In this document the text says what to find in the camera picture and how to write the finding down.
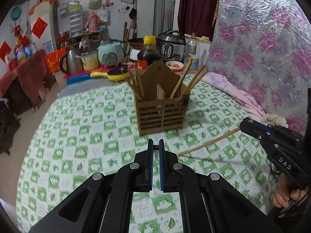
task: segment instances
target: soy sauce bottle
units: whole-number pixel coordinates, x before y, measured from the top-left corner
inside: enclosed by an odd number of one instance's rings
[[[141,70],[147,69],[153,62],[162,61],[162,54],[156,49],[155,36],[145,36],[145,47],[137,54],[137,66]]]

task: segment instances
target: brown tablecloth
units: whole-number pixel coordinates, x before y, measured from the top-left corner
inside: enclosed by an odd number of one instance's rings
[[[45,55],[45,51],[41,49],[14,70],[14,74],[18,76],[20,81],[21,88],[33,103],[36,102],[39,96],[39,88],[42,86],[44,77],[47,74]]]
[[[0,98],[4,96],[7,89],[11,85],[11,83],[16,78],[15,73],[6,72],[1,78],[0,78]]]

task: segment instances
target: green and white tablecloth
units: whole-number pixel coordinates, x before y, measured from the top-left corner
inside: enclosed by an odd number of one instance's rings
[[[187,76],[185,83],[191,79]],[[55,100],[24,159],[17,188],[17,220],[29,229],[95,172],[110,174],[163,138],[166,150],[182,152],[236,128],[247,113],[228,95],[203,82],[191,92],[182,129],[139,136],[133,92],[126,84]],[[240,131],[208,148],[179,157],[196,172],[218,172],[264,213],[275,180],[259,142]],[[160,191],[158,163],[153,190],[135,193],[129,232],[182,232],[178,193]]]

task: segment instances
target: red paper decoration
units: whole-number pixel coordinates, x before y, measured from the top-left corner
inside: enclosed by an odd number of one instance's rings
[[[9,54],[11,52],[11,48],[7,45],[7,42],[3,42],[1,48],[0,48],[0,58],[4,61],[4,57],[6,54]]]
[[[35,34],[38,38],[41,38],[44,30],[46,29],[47,27],[47,23],[44,22],[41,18],[38,18],[37,21],[35,22],[31,32],[33,34]]]

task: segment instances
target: pink floral quilt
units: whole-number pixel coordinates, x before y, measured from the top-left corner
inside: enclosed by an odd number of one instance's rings
[[[311,24],[295,0],[220,0],[208,66],[304,132]]]

